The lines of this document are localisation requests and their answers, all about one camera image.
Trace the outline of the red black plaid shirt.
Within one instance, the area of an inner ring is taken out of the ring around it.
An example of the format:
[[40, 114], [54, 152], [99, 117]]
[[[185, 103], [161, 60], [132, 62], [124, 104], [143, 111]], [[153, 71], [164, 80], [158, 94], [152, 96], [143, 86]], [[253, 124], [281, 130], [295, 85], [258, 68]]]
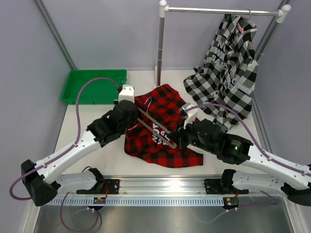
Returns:
[[[151, 92], [135, 97], [137, 110], [141, 108], [146, 111], [147, 105], [144, 102], [148, 97], [152, 98], [148, 114], [163, 125], [170, 132], [176, 131], [178, 123], [182, 121], [179, 109], [185, 104], [178, 91], [170, 85], [164, 84]], [[152, 122], [138, 111], [141, 118], [150, 127], [155, 127]], [[191, 166], [202, 166], [204, 156], [189, 148], [180, 150], [164, 145], [161, 140], [153, 135], [138, 121], [125, 135], [124, 151], [126, 154], [137, 157], [145, 162], [169, 168], [182, 168]]]

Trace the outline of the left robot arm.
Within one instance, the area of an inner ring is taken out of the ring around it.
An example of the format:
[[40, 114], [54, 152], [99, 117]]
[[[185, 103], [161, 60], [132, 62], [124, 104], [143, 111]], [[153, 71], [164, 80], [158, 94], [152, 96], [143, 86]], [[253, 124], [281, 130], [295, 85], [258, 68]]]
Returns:
[[103, 148], [124, 135], [138, 116], [135, 104], [122, 100], [101, 118], [94, 120], [81, 133], [77, 143], [72, 142], [54, 154], [33, 162], [21, 164], [22, 183], [35, 206], [42, 206], [59, 194], [99, 194], [104, 191], [105, 178], [96, 168], [64, 174], [70, 166], [85, 156]]

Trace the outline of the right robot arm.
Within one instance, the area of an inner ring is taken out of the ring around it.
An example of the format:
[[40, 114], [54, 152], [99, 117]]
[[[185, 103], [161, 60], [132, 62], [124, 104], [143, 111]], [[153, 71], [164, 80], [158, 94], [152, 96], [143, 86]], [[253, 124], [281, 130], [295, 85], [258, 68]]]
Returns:
[[302, 206], [311, 204], [310, 166], [292, 163], [262, 150], [248, 139], [224, 133], [220, 126], [207, 119], [180, 126], [168, 137], [181, 150], [192, 145], [224, 163], [262, 171], [262, 174], [248, 174], [226, 169], [218, 181], [205, 181], [208, 193], [247, 194], [250, 190], [258, 190], [279, 193]]

